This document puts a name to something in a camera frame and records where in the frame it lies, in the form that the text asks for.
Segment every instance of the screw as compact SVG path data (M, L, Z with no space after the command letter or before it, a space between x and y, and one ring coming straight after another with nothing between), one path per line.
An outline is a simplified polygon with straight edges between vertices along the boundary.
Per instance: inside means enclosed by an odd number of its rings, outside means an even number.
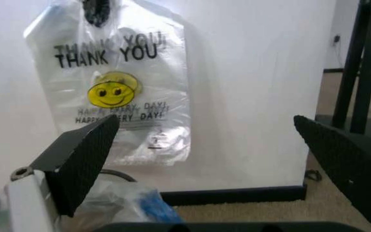
M11 174L11 181L16 181L32 174L34 174L34 170L31 167L18 168Z

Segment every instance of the black metal stand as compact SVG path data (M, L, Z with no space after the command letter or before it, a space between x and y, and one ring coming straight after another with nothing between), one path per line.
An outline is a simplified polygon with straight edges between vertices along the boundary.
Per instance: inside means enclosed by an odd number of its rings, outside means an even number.
M350 132L364 134L371 101L371 0L360 0L359 3L332 119L334 127L344 127L359 67L360 77Z

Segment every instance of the gray metal part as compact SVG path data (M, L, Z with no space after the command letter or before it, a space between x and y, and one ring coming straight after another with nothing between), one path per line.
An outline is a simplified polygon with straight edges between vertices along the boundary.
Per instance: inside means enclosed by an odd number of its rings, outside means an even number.
M6 186L13 232L53 232L58 214L45 174L35 170Z

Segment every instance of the beige carpet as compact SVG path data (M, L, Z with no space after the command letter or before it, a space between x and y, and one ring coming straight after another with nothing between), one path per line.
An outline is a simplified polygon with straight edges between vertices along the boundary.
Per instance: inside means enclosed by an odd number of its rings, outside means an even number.
M318 114L333 113L340 80L340 73L323 76ZM333 185L312 155L307 166L308 169L318 169L323 180L318 183L306 180L308 190L305 201L181 206L176 210L187 222L332 221L371 232L371 224Z

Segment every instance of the black baseboard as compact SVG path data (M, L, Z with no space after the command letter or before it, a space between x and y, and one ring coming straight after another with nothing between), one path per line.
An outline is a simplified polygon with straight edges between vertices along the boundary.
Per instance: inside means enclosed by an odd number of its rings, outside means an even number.
M236 188L220 190L162 192L169 205L201 205L247 202L289 202L306 199L307 186Z
M323 73L342 73L344 68L338 68L338 69L324 69Z
M323 73L342 73L343 72L343 68L340 68L340 69L324 69L323 70Z

